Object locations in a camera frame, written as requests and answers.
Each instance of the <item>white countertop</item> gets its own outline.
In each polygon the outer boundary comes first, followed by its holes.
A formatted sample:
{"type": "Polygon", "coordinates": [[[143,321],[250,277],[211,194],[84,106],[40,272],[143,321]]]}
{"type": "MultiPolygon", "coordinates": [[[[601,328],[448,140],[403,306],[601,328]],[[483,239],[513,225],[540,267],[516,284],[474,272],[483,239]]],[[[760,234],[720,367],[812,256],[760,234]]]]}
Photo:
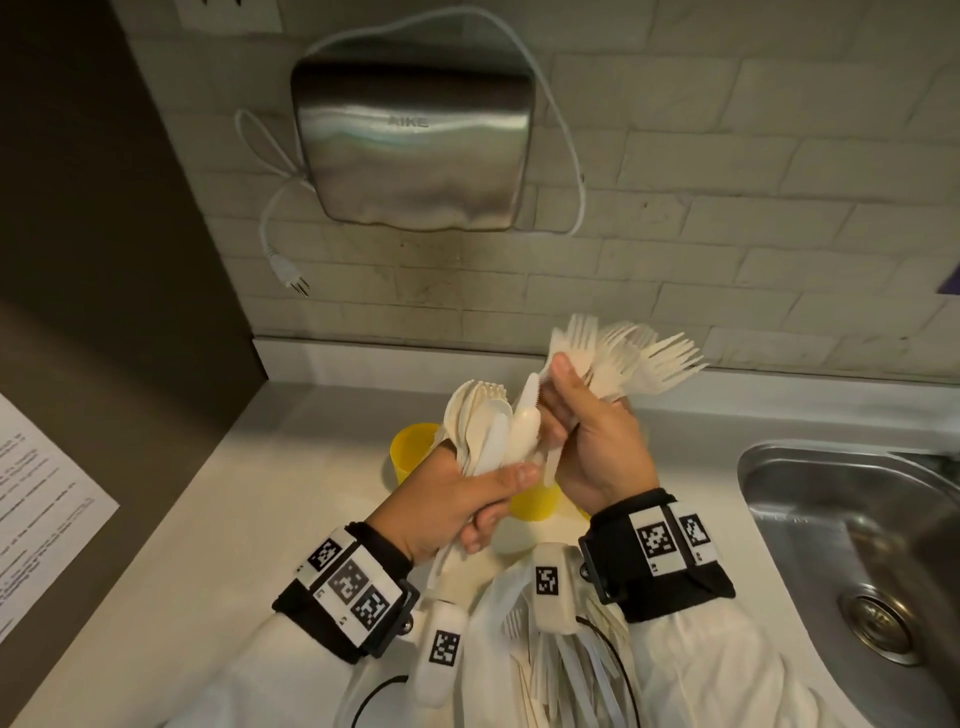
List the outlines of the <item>white countertop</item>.
{"type": "MultiPolygon", "coordinates": [[[[436,422],[446,397],[268,383],[57,663],[15,728],[154,726],[174,714],[266,618],[293,568],[335,526],[366,517],[394,478],[393,435],[436,422]]],[[[648,411],[664,488],[707,520],[737,599],[850,728],[869,724],[830,678],[740,495],[736,464],[779,439],[937,448],[919,429],[648,411]]],[[[498,543],[570,540],[550,520],[504,522],[498,543]]]]}

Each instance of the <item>hand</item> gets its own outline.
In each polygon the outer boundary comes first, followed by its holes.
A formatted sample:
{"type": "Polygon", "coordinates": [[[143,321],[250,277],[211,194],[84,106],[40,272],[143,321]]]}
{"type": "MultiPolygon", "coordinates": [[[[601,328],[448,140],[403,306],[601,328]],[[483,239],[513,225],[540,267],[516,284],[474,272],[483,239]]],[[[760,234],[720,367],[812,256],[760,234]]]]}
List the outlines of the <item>hand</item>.
{"type": "Polygon", "coordinates": [[[539,480],[540,468],[533,463],[463,477],[456,453],[443,443],[373,511],[367,523],[414,564],[432,558],[458,533],[467,553],[476,553],[490,545],[496,525],[510,513],[509,499],[539,480]]]}
{"type": "Polygon", "coordinates": [[[566,496],[592,516],[659,488],[657,469],[627,400],[597,399],[566,354],[553,357],[550,375],[540,390],[540,437],[550,448],[564,446],[557,482],[566,496]]]}

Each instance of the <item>stainless steel sink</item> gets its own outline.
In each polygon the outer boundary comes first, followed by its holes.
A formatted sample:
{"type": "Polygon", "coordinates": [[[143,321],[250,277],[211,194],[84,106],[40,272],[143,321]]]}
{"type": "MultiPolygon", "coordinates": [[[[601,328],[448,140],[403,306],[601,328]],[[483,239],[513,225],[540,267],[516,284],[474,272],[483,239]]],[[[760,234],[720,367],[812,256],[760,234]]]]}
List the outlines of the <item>stainless steel sink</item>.
{"type": "Polygon", "coordinates": [[[740,458],[811,640],[877,728],[960,726],[960,487],[937,463],[777,445],[740,458]]]}

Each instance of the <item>tile wall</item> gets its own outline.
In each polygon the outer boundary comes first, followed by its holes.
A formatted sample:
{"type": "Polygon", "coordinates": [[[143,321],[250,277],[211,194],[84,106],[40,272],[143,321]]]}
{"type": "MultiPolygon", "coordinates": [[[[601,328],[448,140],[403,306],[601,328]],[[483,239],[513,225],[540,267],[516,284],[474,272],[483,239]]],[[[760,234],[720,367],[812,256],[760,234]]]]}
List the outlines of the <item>tile wall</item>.
{"type": "MultiPolygon", "coordinates": [[[[259,254],[276,178],[231,113],[292,148],[302,48],[437,3],[279,0],[283,36],[231,38],[185,32],[173,0],[114,5],[256,333],[541,352],[588,311],[684,330],[726,367],[960,381],[960,299],[935,293],[960,261],[957,0],[491,0],[575,130],[579,236],[336,225],[297,189],[271,236],[309,301],[259,254]]],[[[572,172],[543,103],[536,120],[518,226],[559,231],[572,172]]]]}

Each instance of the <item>black cable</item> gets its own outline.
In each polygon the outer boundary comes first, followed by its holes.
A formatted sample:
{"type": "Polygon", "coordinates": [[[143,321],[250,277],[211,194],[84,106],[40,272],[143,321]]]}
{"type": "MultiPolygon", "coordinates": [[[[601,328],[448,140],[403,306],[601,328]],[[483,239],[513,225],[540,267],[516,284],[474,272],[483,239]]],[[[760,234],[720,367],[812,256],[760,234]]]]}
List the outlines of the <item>black cable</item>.
{"type": "Polygon", "coordinates": [[[577,621],[581,624],[585,624],[587,627],[593,630],[597,637],[604,641],[607,645],[607,648],[613,653],[613,658],[616,660],[617,666],[620,668],[620,674],[623,675],[623,681],[627,684],[627,692],[630,694],[630,702],[634,704],[634,718],[636,719],[636,728],[640,728],[640,709],[636,706],[636,696],[634,695],[634,688],[630,684],[630,676],[627,674],[627,669],[623,667],[623,660],[620,659],[620,654],[616,651],[616,647],[613,646],[613,643],[610,641],[610,638],[607,637],[596,624],[591,622],[586,617],[577,617],[577,621]]]}
{"type": "Polygon", "coordinates": [[[367,707],[367,704],[373,700],[373,697],[388,685],[393,683],[405,683],[410,679],[410,675],[394,675],[389,680],[384,680],[378,686],[376,686],[373,691],[363,699],[363,702],[360,703],[360,707],[357,709],[357,715],[353,717],[353,722],[350,724],[350,728],[357,728],[357,720],[360,719],[360,714],[363,713],[363,709],[367,707]]]}

